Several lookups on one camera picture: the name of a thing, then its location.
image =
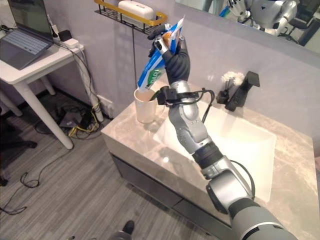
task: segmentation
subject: marble countertop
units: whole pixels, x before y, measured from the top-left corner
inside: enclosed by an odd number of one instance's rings
[[[159,89],[163,82],[157,81],[152,88]],[[101,131],[109,151],[229,225],[229,217],[214,208],[200,167],[153,140],[168,117],[167,108],[158,108],[156,120],[142,124],[136,120],[134,102],[130,104]],[[245,107],[237,108],[232,114],[276,135],[270,201],[259,198],[255,201],[271,211],[299,240],[319,239],[320,214],[312,139]]]

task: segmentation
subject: chair leg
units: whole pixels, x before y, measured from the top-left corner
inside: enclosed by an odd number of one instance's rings
[[[4,178],[4,171],[0,168],[0,186],[5,187],[8,184],[8,180]]]
[[[37,145],[38,144],[34,141],[18,141],[18,142],[11,142],[11,143],[2,143],[1,147],[4,149],[14,149],[14,148],[27,146],[28,148],[35,149]]]

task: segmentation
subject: wall shelf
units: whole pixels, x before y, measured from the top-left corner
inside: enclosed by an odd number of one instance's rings
[[[98,4],[99,7],[98,10],[94,11],[95,13],[103,15],[114,21],[117,21],[146,35],[149,35],[157,26],[159,26],[167,20],[167,15],[159,11],[155,13],[156,20],[148,20],[129,11],[121,9],[117,6],[114,6],[108,2],[105,2],[104,0],[94,0],[94,2]],[[143,28],[140,28],[132,23],[126,22],[125,20],[123,20],[123,15],[143,23]]]

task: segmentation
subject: black faucet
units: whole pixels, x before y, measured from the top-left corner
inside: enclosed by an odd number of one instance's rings
[[[255,72],[248,71],[242,84],[235,91],[231,99],[225,104],[225,109],[234,112],[236,107],[243,107],[252,86],[260,87],[259,75]]]

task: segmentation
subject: desk leg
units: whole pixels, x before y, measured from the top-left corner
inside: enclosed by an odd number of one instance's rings
[[[16,107],[16,105],[0,90],[0,100],[4,103],[17,117],[22,116],[22,112]]]
[[[88,71],[87,71],[86,67],[84,66],[84,64],[77,57],[75,57],[74,60],[77,62],[76,66],[79,70],[81,80],[83,82],[86,94],[88,95],[92,106],[95,107],[99,103],[99,99],[95,96],[96,93],[95,93],[95,90],[92,86],[92,82],[90,81]],[[96,115],[97,120],[99,122],[103,122],[104,117],[102,116],[100,106],[97,106],[94,109],[95,109],[95,115]]]
[[[72,149],[74,144],[71,139],[65,135],[57,123],[53,120],[36,95],[31,91],[28,84],[24,81],[18,82],[13,85],[14,88],[21,94],[24,100],[35,111],[39,118],[45,125],[53,132],[53,134],[60,140],[60,142],[67,148]]]
[[[54,90],[54,88],[52,87],[51,83],[49,82],[49,79],[47,78],[47,76],[43,76],[40,78],[43,85],[45,86],[45,88],[48,90],[49,94],[51,96],[56,95],[56,91]]]

